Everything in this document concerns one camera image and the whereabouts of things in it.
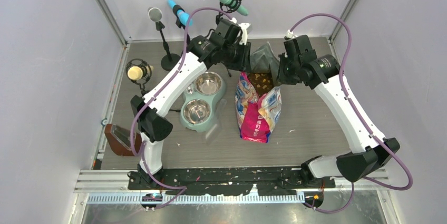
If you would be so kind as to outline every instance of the metal bowl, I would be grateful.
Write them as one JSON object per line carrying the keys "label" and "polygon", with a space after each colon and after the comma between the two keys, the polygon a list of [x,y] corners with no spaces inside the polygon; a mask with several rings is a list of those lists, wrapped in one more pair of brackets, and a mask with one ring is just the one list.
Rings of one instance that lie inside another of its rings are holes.
{"label": "metal bowl", "polygon": [[214,72],[205,72],[196,79],[196,89],[203,95],[214,95],[222,88],[222,78]]}
{"label": "metal bowl", "polygon": [[211,109],[207,102],[202,99],[189,101],[183,110],[184,118],[192,124],[205,121],[210,115]]}

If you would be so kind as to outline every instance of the brown pet food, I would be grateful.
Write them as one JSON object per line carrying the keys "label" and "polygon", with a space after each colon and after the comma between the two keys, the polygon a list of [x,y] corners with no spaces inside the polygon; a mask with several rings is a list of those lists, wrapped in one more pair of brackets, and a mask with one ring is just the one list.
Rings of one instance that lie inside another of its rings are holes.
{"label": "brown pet food", "polygon": [[271,77],[270,73],[267,73],[267,74],[249,73],[249,74],[247,74],[247,78],[250,81],[250,83],[253,85],[253,87],[255,88],[256,93],[258,93],[259,97],[268,93],[274,87],[272,84],[273,78]]}

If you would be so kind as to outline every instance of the pink bag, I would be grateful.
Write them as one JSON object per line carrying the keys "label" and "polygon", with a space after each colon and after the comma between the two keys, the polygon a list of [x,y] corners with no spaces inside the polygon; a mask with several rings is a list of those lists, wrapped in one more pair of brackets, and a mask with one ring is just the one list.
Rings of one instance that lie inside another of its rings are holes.
{"label": "pink bag", "polygon": [[274,87],[259,98],[247,75],[242,72],[236,87],[235,101],[240,137],[267,143],[281,114],[280,87]]}

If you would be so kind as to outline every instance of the gray microphone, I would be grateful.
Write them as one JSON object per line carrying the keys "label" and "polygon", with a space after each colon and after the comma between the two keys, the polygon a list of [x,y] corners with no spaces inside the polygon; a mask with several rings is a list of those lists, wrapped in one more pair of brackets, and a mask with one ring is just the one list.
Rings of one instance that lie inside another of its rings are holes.
{"label": "gray microphone", "polygon": [[161,39],[163,40],[163,48],[166,51],[166,55],[161,59],[161,67],[166,71],[171,71],[176,64],[180,60],[180,56],[177,54],[172,54],[169,51],[169,45],[168,42],[166,42],[164,35],[163,35],[163,28],[164,25],[161,23],[161,10],[155,7],[151,7],[148,9],[148,17],[150,20],[155,22],[155,27],[157,31],[160,32]]}
{"label": "gray microphone", "polygon": [[161,20],[161,10],[155,7],[148,9],[148,16],[154,22],[159,22]]}

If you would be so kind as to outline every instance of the gray wood grain surface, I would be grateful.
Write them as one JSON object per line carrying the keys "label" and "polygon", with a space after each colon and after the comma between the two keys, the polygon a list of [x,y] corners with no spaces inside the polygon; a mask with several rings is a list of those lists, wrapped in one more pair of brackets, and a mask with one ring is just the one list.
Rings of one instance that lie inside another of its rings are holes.
{"label": "gray wood grain surface", "polygon": [[[252,40],[251,50],[256,50],[266,41]],[[282,39],[270,39],[269,42],[275,54],[284,51]],[[311,43],[318,56],[331,53],[326,38],[311,38]],[[181,42],[170,42],[169,45],[172,52],[180,53],[182,50]],[[149,90],[168,73],[160,66],[164,55],[160,42],[131,44],[129,60],[141,58],[155,67]],[[227,100],[227,106],[221,117],[223,130],[212,144],[207,145],[201,134],[185,129],[180,124],[179,113],[169,112],[166,118],[174,128],[164,140],[162,161],[165,168],[300,165],[317,155],[349,151],[346,138],[329,108],[314,91],[303,85],[281,87],[281,116],[268,143],[242,140],[235,110],[235,89],[239,72],[231,71],[232,77],[229,77],[223,65],[215,65],[210,70],[220,74],[227,83],[227,91],[223,97]],[[136,94],[140,95],[138,86],[124,77],[112,123],[130,128],[133,119],[130,100]],[[180,109],[182,104],[183,99],[179,97],[172,108]],[[101,167],[135,169],[139,159],[117,156],[108,147]]]}

